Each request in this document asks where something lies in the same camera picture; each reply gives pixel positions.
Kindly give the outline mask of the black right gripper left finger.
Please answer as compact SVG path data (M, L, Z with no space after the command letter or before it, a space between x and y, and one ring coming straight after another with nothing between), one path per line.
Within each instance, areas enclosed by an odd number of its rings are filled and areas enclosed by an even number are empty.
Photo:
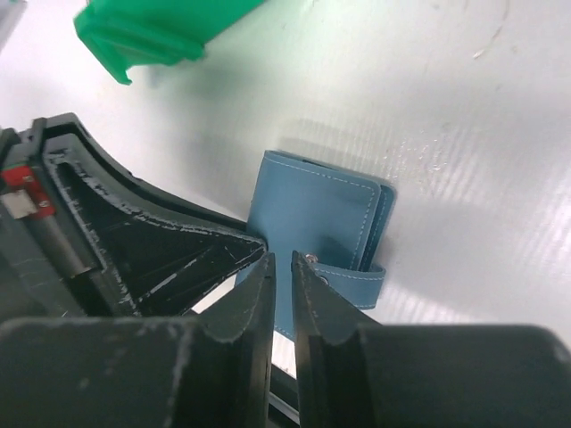
M1 327L4 427L262 427L273 254L185 317L24 317Z

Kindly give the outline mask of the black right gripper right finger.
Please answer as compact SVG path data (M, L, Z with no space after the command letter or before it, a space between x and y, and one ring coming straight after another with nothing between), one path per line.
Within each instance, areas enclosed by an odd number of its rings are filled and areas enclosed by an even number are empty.
M381 325L300 254L292 302L303 427L567 427L570 353L536 325Z

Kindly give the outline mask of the blue leather card holder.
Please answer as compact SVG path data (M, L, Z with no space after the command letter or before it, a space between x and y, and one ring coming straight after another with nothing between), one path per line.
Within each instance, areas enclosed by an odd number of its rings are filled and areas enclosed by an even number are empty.
M265 152L247 231L276 257L275 329L294 337L294 252L358 309L376 306L385 269L375 261L396 202L387 182L287 152Z

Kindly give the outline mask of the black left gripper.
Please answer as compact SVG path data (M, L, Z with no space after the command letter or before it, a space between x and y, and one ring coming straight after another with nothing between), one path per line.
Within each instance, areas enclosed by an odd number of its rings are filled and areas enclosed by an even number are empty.
M183 315L266 244L135 177L72 112L1 134L1 251L50 315Z

